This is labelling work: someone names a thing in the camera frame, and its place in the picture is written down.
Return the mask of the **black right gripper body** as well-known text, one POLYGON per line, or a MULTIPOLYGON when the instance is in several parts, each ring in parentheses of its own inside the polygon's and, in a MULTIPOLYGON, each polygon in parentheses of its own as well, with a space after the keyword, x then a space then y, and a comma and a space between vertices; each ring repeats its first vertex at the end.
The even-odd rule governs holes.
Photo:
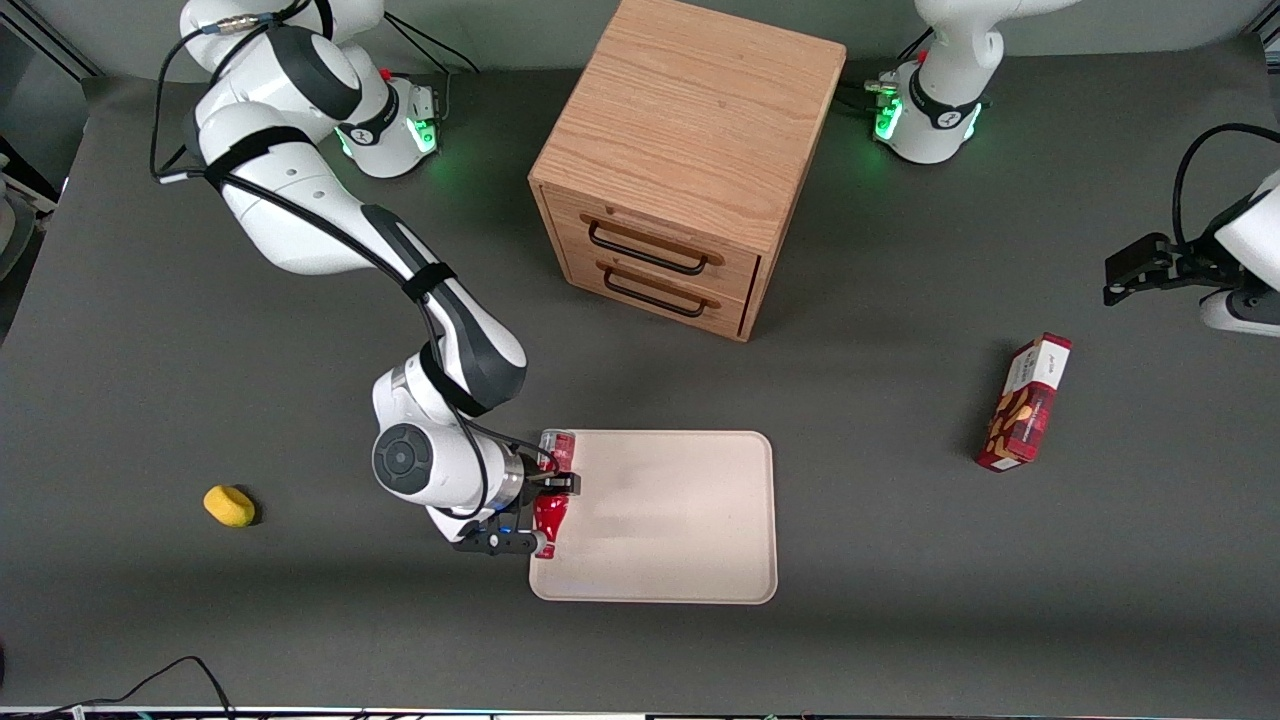
POLYGON ((506 507, 506 515, 511 515, 515 521, 524 521, 530 514, 530 507, 535 498, 549 487, 553 479, 553 457, 544 452, 515 452, 511 465, 516 470, 518 479, 518 493, 506 507))

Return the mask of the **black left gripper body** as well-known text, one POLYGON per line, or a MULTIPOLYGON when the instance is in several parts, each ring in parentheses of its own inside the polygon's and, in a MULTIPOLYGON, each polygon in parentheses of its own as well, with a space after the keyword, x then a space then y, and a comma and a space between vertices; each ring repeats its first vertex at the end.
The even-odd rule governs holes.
POLYGON ((1166 242, 1172 265, 1167 269, 1165 290, 1208 287, 1236 288, 1236 259, 1211 234, 1194 241, 1166 242))

